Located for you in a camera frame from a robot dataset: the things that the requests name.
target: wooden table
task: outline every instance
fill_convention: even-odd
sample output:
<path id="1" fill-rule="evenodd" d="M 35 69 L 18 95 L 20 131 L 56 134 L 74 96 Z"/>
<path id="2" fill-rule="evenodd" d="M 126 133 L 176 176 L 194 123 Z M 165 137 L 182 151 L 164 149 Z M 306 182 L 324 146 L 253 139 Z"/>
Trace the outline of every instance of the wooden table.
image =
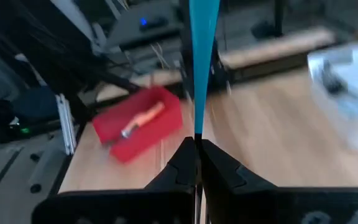
<path id="1" fill-rule="evenodd" d="M 314 104 L 309 85 L 300 69 L 209 96 L 204 138 L 279 186 L 358 186 L 358 154 Z M 88 124 L 60 192 L 144 187 L 193 135 L 191 103 L 182 103 L 182 115 L 181 130 L 128 164 L 109 156 Z"/>

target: red container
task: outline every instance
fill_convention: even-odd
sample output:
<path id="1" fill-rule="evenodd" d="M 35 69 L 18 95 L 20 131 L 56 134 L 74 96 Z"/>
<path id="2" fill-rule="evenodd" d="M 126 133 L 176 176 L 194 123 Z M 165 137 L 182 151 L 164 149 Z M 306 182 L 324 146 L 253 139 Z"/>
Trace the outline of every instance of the red container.
<path id="1" fill-rule="evenodd" d="M 135 115 L 147 111 L 159 101 L 165 106 L 160 114 L 133 131 L 128 139 L 121 137 L 121 130 Z M 180 100 L 159 86 L 140 90 L 125 101 L 97 115 L 92 122 L 102 144 L 115 141 L 110 149 L 110 155 L 114 155 L 121 162 L 133 159 L 180 129 L 183 124 Z"/>

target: blue led light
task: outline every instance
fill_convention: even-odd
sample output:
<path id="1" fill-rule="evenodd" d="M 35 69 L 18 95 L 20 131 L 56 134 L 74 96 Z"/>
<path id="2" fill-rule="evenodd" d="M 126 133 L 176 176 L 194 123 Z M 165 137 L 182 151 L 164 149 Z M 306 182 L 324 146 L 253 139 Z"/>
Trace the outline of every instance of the blue led light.
<path id="1" fill-rule="evenodd" d="M 147 23 L 147 21 L 144 18 L 141 18 L 140 22 L 142 23 L 142 26 L 146 25 L 146 23 Z"/>

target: green light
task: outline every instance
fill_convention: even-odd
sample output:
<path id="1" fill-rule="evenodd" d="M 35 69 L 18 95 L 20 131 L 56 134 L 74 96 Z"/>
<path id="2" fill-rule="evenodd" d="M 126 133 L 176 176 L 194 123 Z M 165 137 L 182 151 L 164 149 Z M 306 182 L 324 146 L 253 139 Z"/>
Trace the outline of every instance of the green light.
<path id="1" fill-rule="evenodd" d="M 30 129 L 28 129 L 28 128 L 22 128 L 22 129 L 20 129 L 20 131 L 21 131 L 23 134 L 28 134 L 28 133 L 30 133 Z"/>

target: blue cable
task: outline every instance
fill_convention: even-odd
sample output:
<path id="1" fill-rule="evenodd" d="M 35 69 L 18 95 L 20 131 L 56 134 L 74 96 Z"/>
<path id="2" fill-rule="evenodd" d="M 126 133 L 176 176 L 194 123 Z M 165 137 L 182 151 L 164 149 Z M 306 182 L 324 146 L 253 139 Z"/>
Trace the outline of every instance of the blue cable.
<path id="1" fill-rule="evenodd" d="M 220 0 L 190 0 L 195 91 L 195 134 L 202 134 L 209 67 Z"/>

